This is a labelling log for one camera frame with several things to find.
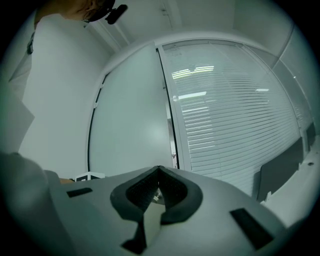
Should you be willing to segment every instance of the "frosted glass panel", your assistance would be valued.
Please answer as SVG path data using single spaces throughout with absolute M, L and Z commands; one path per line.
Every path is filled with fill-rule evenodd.
M 254 194 L 255 173 L 300 136 L 282 86 L 238 46 L 187 45 L 165 55 L 190 169 Z
M 91 128 L 92 172 L 114 176 L 156 165 L 173 166 L 161 76 L 152 44 L 107 76 Z

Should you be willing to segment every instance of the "person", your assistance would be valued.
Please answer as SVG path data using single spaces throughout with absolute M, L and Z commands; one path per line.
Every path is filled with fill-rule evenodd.
M 0 65 L 1 82 L 5 82 L 22 100 L 32 67 L 33 40 L 42 18 L 60 14 L 68 20 L 93 22 L 106 16 L 114 0 L 47 0 L 21 26 Z

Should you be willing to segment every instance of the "window blind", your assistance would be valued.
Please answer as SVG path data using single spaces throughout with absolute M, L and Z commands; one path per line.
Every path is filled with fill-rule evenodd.
M 252 195 L 255 173 L 300 136 L 282 86 L 239 46 L 194 44 L 164 52 L 190 170 Z

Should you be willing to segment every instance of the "white shirt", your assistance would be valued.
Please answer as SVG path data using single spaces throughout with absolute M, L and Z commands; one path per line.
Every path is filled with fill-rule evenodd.
M 35 33 L 34 11 L 8 46 L 0 65 L 1 80 L 22 100 L 32 66 L 32 42 Z

